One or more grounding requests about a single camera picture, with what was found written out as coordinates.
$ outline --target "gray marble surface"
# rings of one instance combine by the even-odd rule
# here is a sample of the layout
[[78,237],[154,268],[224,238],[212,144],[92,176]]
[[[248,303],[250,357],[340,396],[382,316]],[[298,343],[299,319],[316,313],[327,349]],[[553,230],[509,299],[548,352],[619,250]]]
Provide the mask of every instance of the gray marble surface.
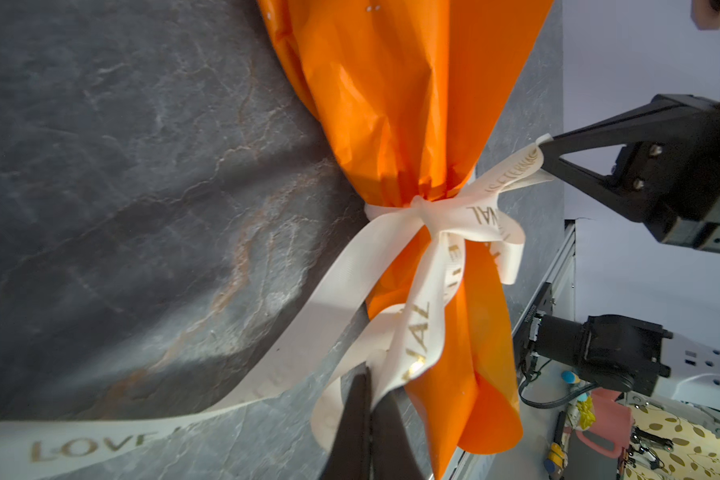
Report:
[[[561,32],[556,5],[479,173],[562,130]],[[562,186],[501,205],[532,233],[517,321],[562,240]],[[208,407],[365,221],[254,2],[0,2],[0,419]],[[281,398],[63,476],[316,478],[308,413],[366,321]]]

